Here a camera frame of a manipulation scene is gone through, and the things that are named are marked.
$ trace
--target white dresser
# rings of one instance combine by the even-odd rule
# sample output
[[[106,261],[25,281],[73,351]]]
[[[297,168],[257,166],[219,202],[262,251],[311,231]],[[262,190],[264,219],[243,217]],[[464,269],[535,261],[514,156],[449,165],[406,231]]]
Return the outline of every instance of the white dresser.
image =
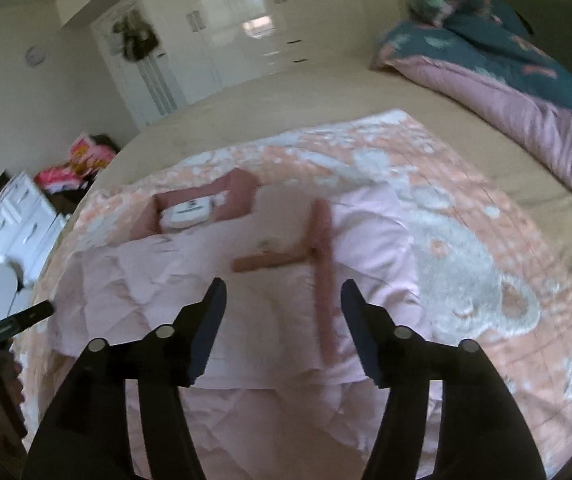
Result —
[[[0,263],[10,264],[25,285],[40,276],[66,221],[25,173],[0,193]]]

